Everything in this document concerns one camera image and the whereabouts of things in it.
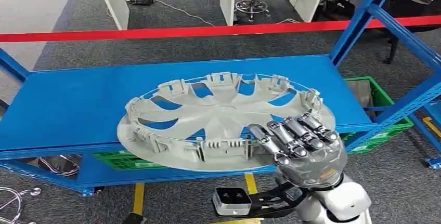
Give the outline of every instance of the robotic hand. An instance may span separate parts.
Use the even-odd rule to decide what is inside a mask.
[[[238,189],[218,188],[213,203],[219,214],[281,217],[296,210],[307,223],[372,224],[369,196],[343,173],[347,155],[337,132],[326,129],[310,112],[287,117],[281,123],[270,121],[266,128],[258,124],[248,128],[274,156],[274,163],[287,182],[249,198]],[[300,196],[293,197],[293,189]],[[281,207],[281,202],[288,205]],[[236,207],[244,211],[226,210]]]

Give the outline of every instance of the blue steel frame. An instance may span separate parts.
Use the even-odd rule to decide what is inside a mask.
[[[360,37],[363,30],[369,21],[375,17],[380,20],[393,34],[395,34],[404,44],[406,44],[410,50],[412,50],[419,58],[425,61],[435,73],[431,75],[427,80],[418,85],[415,89],[407,93],[401,99],[399,99],[393,106],[387,107],[384,111],[374,119],[375,127],[369,131],[363,131],[357,133],[353,138],[347,141],[346,150],[350,151],[363,144],[365,141],[375,136],[383,129],[395,124],[403,117],[411,115],[414,111],[430,102],[432,99],[441,94],[441,74],[438,72],[441,68],[441,56],[433,52],[429,47],[417,39],[406,28],[395,21],[388,13],[382,8],[382,4],[386,0],[363,0],[361,5],[357,8],[355,15],[350,22],[347,29],[342,33],[341,37],[336,42],[335,46],[329,53],[329,58],[335,66],[339,66],[340,63],[347,56],[349,50],[355,44]],[[0,49],[0,66],[8,71],[13,77],[21,82],[27,79],[30,74],[24,67],[22,67],[17,61],[15,61],[6,52]],[[120,145],[114,145],[111,147],[102,147],[103,151],[121,150]],[[99,147],[94,147],[94,152],[97,152]],[[47,150],[46,154],[53,154],[53,152],[63,153],[63,148],[54,148],[54,150]],[[77,153],[87,152],[87,147],[77,148]],[[30,153],[23,151],[19,155],[23,157],[29,157]],[[44,153],[38,153],[34,155],[45,155]],[[69,188],[75,191],[82,192],[84,196],[90,196],[93,194],[93,188],[90,186],[81,186],[75,183],[75,181],[59,177],[55,174],[42,171],[31,165],[27,165],[15,160],[0,160],[0,166],[7,168],[13,172],[31,176],[40,180],[48,181],[50,183]]]

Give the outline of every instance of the black chair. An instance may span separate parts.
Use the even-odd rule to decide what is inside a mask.
[[[383,4],[383,9],[394,18],[441,15],[441,0],[426,0],[426,2],[421,0],[387,0]],[[313,21],[318,21],[321,16],[328,20],[347,20],[352,18],[354,12],[355,6],[351,0],[322,0],[314,14]],[[417,33],[435,30],[441,28],[441,25],[406,28],[412,33]],[[380,37],[389,38],[391,51],[383,63],[391,64],[397,53],[398,38],[386,28],[378,30],[382,32]]]
[[[441,15],[441,0],[433,0],[428,3],[425,3],[424,1],[417,2],[414,0],[388,0],[384,3],[383,9],[394,18]],[[441,25],[414,26],[406,28],[412,33],[419,33],[441,28]],[[391,44],[389,57],[383,60],[383,63],[391,64],[397,53],[399,40],[388,29],[382,29],[382,31],[389,38],[388,42]]]
[[[242,0],[236,3],[236,10],[250,15],[249,21],[253,22],[255,14],[268,11],[268,5],[260,0]]]

